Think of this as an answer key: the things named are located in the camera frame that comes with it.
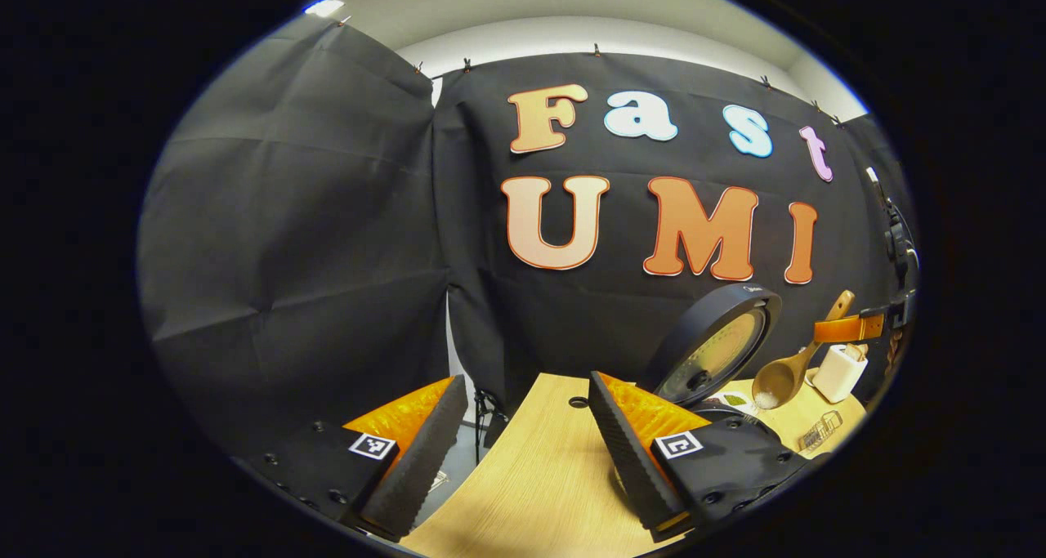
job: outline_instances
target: ceiling light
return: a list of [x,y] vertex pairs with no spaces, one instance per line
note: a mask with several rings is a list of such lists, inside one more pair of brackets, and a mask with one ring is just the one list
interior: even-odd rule
[[321,0],[316,4],[313,4],[309,8],[305,8],[305,15],[316,15],[317,17],[326,17],[331,13],[341,8],[345,4],[340,0]]

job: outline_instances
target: black pot lid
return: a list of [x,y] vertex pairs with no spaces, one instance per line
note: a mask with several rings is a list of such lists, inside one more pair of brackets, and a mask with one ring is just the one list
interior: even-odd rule
[[709,292],[679,318],[637,385],[684,407],[701,402],[758,352],[780,309],[780,296],[755,283]]

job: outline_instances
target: table top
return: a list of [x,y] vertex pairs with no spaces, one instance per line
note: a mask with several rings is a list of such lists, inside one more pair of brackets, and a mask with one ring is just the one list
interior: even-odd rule
[[[728,383],[751,398],[751,380]],[[615,483],[614,465],[592,412],[568,404],[588,396],[588,379],[542,374],[497,443],[440,509],[400,543],[433,558],[458,556],[632,557],[655,543]],[[837,405],[803,384],[760,421],[799,451],[799,439],[828,409],[843,424],[814,453],[832,451],[864,417],[850,396]]]

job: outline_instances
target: white container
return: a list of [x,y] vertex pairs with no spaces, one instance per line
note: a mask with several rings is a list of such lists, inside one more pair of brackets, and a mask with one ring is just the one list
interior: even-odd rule
[[828,402],[836,404],[849,396],[867,365],[867,358],[858,361],[847,356],[845,343],[833,345],[811,382]]

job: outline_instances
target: black fabric curtain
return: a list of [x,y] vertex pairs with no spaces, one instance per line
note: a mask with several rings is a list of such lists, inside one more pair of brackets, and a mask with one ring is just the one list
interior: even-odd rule
[[305,16],[186,113],[145,197],[139,289],[173,386],[251,455],[448,373],[432,83]]
[[[589,94],[574,103],[572,127],[555,126],[565,143],[514,154],[507,97],[565,84]],[[709,214],[728,186],[758,196],[751,280],[781,295],[784,314],[742,378],[804,345],[843,289],[857,294],[857,312],[895,288],[863,164],[877,164],[899,203],[907,198],[892,178],[900,171],[880,168],[892,158],[870,121],[840,129],[747,77],[627,54],[455,71],[434,109],[431,90],[367,36],[302,17],[234,62],[172,134],[140,224],[142,308],[173,386],[230,453],[253,455],[306,422],[347,421],[446,377],[448,308],[463,367],[508,412],[539,372],[638,379],[679,315],[728,282],[688,265],[670,277],[643,271],[658,226],[646,184],[657,176],[692,183]],[[678,135],[610,132],[607,98],[626,90],[661,97]],[[766,118],[770,156],[731,144],[727,105]],[[831,182],[814,170],[806,126],[824,142]],[[611,183],[594,254],[564,271],[521,262],[506,241],[501,183],[551,182],[542,233],[560,245],[573,223],[563,181],[577,175]],[[806,285],[783,276],[797,201],[818,211]]]

